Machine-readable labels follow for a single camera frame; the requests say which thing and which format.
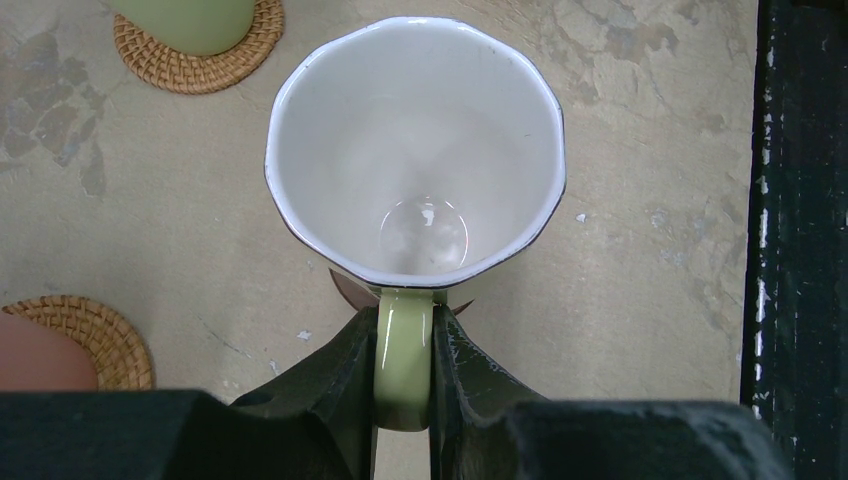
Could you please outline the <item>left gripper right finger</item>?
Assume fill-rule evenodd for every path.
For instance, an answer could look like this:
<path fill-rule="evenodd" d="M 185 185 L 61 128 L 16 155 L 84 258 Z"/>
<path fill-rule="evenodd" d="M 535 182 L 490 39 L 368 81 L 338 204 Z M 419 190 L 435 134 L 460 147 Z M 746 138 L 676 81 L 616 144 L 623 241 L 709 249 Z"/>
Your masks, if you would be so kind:
<path fill-rule="evenodd" d="M 788 479 L 747 408 L 717 401 L 550 400 L 433 313 L 435 479 Z"/>

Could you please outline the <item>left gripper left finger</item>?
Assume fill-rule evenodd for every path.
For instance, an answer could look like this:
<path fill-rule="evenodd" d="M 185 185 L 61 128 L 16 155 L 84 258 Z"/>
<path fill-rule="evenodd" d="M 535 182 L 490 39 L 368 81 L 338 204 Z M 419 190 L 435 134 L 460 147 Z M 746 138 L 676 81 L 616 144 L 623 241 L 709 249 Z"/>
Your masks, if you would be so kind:
<path fill-rule="evenodd" d="M 376 314 L 225 404 L 201 390 L 1 391 L 5 479 L 370 479 Z"/>

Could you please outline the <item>dark walnut wooden coaster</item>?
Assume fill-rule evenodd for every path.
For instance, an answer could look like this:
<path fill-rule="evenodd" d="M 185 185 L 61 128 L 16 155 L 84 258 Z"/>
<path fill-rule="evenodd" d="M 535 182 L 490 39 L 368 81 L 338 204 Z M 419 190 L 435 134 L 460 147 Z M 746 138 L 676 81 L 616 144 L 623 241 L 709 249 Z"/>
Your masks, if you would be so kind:
<path fill-rule="evenodd" d="M 435 305 L 449 307 L 454 315 L 459 315 L 475 301 L 473 291 L 464 292 L 456 288 L 447 290 L 371 288 L 368 285 L 360 284 L 346 277 L 332 268 L 329 268 L 328 271 L 338 293 L 355 311 L 360 311 L 366 307 L 377 308 L 383 293 L 420 295 L 432 300 Z"/>

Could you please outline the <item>woven rattan coaster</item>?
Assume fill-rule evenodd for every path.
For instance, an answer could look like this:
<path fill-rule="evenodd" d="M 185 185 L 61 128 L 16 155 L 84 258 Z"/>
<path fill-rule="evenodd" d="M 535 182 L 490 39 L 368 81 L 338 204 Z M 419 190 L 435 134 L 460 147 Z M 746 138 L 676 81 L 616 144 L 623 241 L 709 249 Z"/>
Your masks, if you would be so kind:
<path fill-rule="evenodd" d="M 83 296 L 47 295 L 13 302 L 1 310 L 55 330 L 80 345 L 93 363 L 100 391 L 155 387 L 146 342 L 113 308 Z"/>
<path fill-rule="evenodd" d="M 255 1 L 252 24 L 238 44 L 216 55 L 194 56 L 164 45 L 114 12 L 114 43 L 127 68 L 154 87 L 185 95 L 214 93 L 245 79 L 268 58 L 285 26 L 281 0 Z"/>

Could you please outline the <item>yellow mug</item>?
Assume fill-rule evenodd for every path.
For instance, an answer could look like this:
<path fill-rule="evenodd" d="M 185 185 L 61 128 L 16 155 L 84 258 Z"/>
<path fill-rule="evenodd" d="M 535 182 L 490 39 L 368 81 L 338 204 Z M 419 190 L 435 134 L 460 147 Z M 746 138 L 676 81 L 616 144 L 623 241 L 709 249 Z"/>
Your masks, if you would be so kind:
<path fill-rule="evenodd" d="M 378 299 L 376 424 L 422 431 L 435 311 L 476 300 L 553 217 L 563 111 L 511 46 L 455 19 L 391 17 L 293 70 L 264 174 L 291 234 Z"/>

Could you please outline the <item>pink mug front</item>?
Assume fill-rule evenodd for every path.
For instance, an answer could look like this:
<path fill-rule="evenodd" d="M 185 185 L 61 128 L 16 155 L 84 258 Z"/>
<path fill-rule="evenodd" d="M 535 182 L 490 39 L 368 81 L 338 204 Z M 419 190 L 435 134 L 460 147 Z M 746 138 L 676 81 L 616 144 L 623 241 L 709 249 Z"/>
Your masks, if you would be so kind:
<path fill-rule="evenodd" d="M 95 391 L 97 373 L 75 341 L 28 319 L 1 314 L 1 391 Z"/>

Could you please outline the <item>green mug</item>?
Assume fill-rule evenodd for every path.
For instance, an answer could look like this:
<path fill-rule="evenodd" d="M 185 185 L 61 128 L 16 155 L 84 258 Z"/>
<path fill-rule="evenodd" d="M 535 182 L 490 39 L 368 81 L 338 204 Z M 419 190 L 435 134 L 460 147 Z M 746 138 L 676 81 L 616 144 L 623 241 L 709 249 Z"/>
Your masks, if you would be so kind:
<path fill-rule="evenodd" d="M 238 44 L 253 20 L 254 0 L 110 0 L 108 5 L 164 45 L 209 56 Z"/>

